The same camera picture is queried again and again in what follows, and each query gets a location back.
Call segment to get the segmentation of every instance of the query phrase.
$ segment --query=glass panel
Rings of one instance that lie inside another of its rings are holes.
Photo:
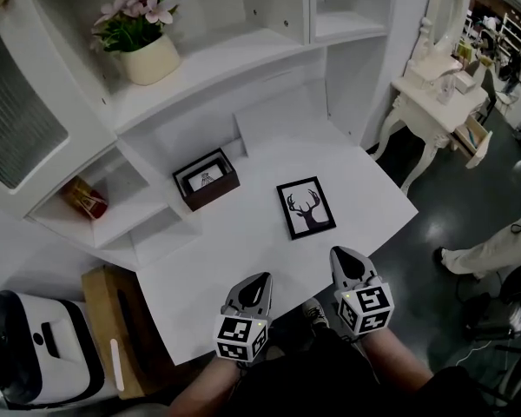
[[[14,189],[67,138],[0,37],[0,182]]]

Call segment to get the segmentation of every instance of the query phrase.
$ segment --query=white flower pot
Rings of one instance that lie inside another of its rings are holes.
[[[166,34],[137,51],[123,52],[120,60],[127,78],[137,85],[150,85],[170,74],[181,59]]]

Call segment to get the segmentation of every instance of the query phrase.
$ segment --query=potted plant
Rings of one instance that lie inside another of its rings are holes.
[[[174,21],[174,0],[115,0],[101,7],[101,17],[91,31],[91,48],[119,52],[127,78],[150,85],[181,63],[174,44],[163,32]]]

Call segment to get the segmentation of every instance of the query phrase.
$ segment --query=small bottle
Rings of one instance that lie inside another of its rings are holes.
[[[60,190],[60,195],[71,207],[90,219],[98,219],[108,207],[106,200],[79,176]]]

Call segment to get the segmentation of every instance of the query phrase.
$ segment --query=cabinet door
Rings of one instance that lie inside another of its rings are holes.
[[[0,208],[22,218],[115,135],[86,102],[33,0],[0,7]]]

